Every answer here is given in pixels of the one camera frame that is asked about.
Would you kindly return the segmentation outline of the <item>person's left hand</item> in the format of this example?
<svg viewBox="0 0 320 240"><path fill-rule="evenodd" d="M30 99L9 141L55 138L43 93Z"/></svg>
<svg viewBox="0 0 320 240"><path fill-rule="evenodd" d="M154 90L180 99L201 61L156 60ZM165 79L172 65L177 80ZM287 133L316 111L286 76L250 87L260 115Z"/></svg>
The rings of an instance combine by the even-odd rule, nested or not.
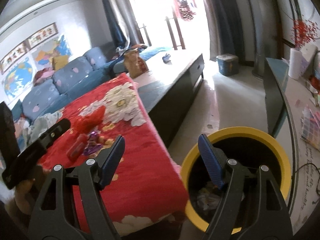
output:
<svg viewBox="0 0 320 240"><path fill-rule="evenodd" d="M21 181L15 188L15 203L18 209L25 215L31 215L37 196L31 195L33 186L37 190L37 194L42 188L44 181L50 170L36 165L27 180Z"/></svg>

